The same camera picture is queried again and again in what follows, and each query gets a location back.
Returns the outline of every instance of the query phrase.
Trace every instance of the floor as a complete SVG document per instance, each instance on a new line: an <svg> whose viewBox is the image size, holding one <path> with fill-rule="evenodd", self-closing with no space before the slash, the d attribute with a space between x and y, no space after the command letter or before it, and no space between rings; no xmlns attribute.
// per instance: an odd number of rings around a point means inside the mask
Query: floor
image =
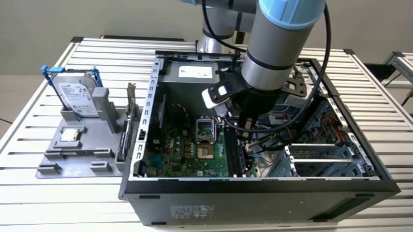
<svg viewBox="0 0 413 232"><path fill-rule="evenodd" d="M41 81L41 75L0 75L1 119L13 122ZM0 138L9 126L0 121Z"/></svg>

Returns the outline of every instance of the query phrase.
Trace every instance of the black cable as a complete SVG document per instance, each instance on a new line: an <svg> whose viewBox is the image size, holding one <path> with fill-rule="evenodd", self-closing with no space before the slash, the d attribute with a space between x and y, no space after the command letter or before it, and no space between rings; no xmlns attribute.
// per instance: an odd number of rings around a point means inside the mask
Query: black cable
<svg viewBox="0 0 413 232"><path fill-rule="evenodd" d="M328 63L328 58L330 58L330 49L331 49L331 22L330 22L330 13L328 13L328 7L327 7L327 3L324 4L324 8L323 8L323 17L324 17L324 27L326 27L326 49L324 49L324 55L323 55L323 62L322 62L322 67L320 67L320 71L319 71L319 76L316 79L316 82L314 84L311 93L308 95L307 100L303 103L303 106L300 108L300 110L298 111L296 115L294 116L294 118L284 124L282 124L278 127L270 128L270 129L246 129L242 127L235 126L226 118L223 119L224 123L234 129L236 129L238 131L242 132L247 132L247 133L268 133L268 132L279 132L280 130L283 130L287 126L290 126L294 121L300 117L302 113L304 112L311 99L315 95L315 92L318 90L318 86L320 84L322 78L323 78L323 74L324 74L324 70L327 68L327 63Z"/></svg>
<svg viewBox="0 0 413 232"><path fill-rule="evenodd" d="M6 123L9 123L9 124L13 124L10 121L8 121L8 120L5 120L5 119L2 119L2 118L0 118L0 121L6 122Z"/></svg>
<svg viewBox="0 0 413 232"><path fill-rule="evenodd" d="M239 47L235 47L230 44L227 44L226 42L223 42L218 36L215 35L214 31L212 31L212 27L208 23L208 18L207 18L207 3L206 3L206 0L202 0L202 13L203 13L203 16L204 16L204 22L206 22L206 27L207 27L207 30L208 30L208 33L211 34L211 36L214 37L214 39L216 40L218 43L220 43L223 46L234 49L235 51L239 51L239 52L246 52L244 49L239 48Z"/></svg>
<svg viewBox="0 0 413 232"><path fill-rule="evenodd" d="M393 77L393 79L383 86L386 87L389 85L389 83L391 83L391 81L395 80L397 77L399 77L399 75L401 75L401 73L395 77Z"/></svg>
<svg viewBox="0 0 413 232"><path fill-rule="evenodd" d="M401 103L401 106L405 106L405 104L407 103L409 97L405 98L405 100Z"/></svg>

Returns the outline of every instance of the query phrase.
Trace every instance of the black tape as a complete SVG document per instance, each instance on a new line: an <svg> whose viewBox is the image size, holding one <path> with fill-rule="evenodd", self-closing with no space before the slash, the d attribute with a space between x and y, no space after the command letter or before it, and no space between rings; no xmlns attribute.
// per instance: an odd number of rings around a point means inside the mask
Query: black tape
<svg viewBox="0 0 413 232"><path fill-rule="evenodd" d="M248 50L246 51L246 55L255 64L258 64L259 66L262 66L262 67L264 67L266 69L270 69L270 70L287 70L287 69L292 68L294 65L295 65L295 63L292 63L287 66L275 66L275 65L266 64L262 61L256 60L255 57L252 57Z"/></svg>

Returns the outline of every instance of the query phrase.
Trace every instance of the open computer chassis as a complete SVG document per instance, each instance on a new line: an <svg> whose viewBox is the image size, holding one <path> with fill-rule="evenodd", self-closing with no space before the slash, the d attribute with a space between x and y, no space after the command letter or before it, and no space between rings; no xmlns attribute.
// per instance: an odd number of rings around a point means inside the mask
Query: open computer chassis
<svg viewBox="0 0 413 232"><path fill-rule="evenodd" d="M129 201L141 223L144 225L189 225L339 221L395 195L399 192L397 184L339 99L339 94L327 75L322 77L319 86L318 98L322 101L312 101L308 108L310 113L303 118L306 122L303 127L310 127L314 120L322 117L324 111L330 111L339 118L341 134L346 145L353 150L350 155L345 151L341 151L341 154L355 157L359 161L351 164L351 170L346 169L338 172L338 170L324 167L320 176L319 174L312 177L298 175L298 168L302 167L302 164L295 163L295 168L291 168L294 163L291 157L295 154L299 156L302 151L306 151L304 154L311 154L314 151L327 150L328 146L316 144L316 141L312 146L302 143L292 144L279 152L276 156L278 168L271 168L270 177L260 177L259 172L254 172L254 167L248 168L248 172L238 175L230 171L230 163L224 165L227 168L224 172L219 172L214 168L203 171L189 169L189 166L202 166L203 163L215 166L222 156L223 147L227 157L231 157L228 153L239 144L226 141L224 146L220 145L220 139L226 139L226 135L222 135L226 130L224 126L218 126L215 131L218 137L214 149L215 161L202 159L199 162L196 158L207 157L196 152L196 149L193 151L193 146L198 146L196 139L185 141L179 136L164 135L165 141L160 143L165 144L167 152L163 154L161 151L156 151L157 136L168 134L169 127L172 127L167 126L160 135L159 132L152 132L157 131L159 125L163 124L161 112L167 108L168 98L173 99L169 101L172 103L169 105L176 105L177 97L175 95L184 92L183 96L195 98L191 100L198 102L192 107L195 109L185 109L185 114L208 114L200 98L200 91L206 89L204 86L219 81L223 74L216 74L215 71L227 67L231 64L231 59L232 56L224 54L156 51L137 137L135 147L129 149L132 154L127 158L119 192L119 198ZM311 67L311 74L316 78L320 68L318 61L300 58L298 63L304 63L307 67ZM212 73L208 73L211 78L204 81L199 81L202 78L189 78L188 76L177 78L180 69L176 68L176 65L179 66L179 64L211 67ZM179 84L179 82L181 82L181 87L168 86L171 83ZM188 82L203 82L204 85L202 85L202 89L196 89L185 86ZM165 95L159 95L157 93L164 88L173 89L172 94L165 91ZM185 128L179 131L184 136L192 135ZM177 154L181 154L181 167L179 167L180 155L175 155L175 150ZM172 163L173 156L177 158L177 165ZM191 159L191 156L195 158L189 162L192 165L188 165L184 158Z"/></svg>

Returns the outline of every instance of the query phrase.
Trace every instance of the motherboard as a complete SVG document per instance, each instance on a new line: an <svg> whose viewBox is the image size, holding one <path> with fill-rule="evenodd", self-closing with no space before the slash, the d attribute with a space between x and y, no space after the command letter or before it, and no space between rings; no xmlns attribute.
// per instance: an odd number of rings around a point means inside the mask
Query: motherboard
<svg viewBox="0 0 413 232"><path fill-rule="evenodd" d="M227 159L224 127L200 121L198 131L195 128L177 127L167 123L164 149L161 154L149 154L148 177L232 177ZM216 135L214 142L199 142L196 135ZM239 146L238 155L243 156L243 147ZM238 159L244 165L243 157ZM246 176L256 176L255 168L244 168Z"/></svg>

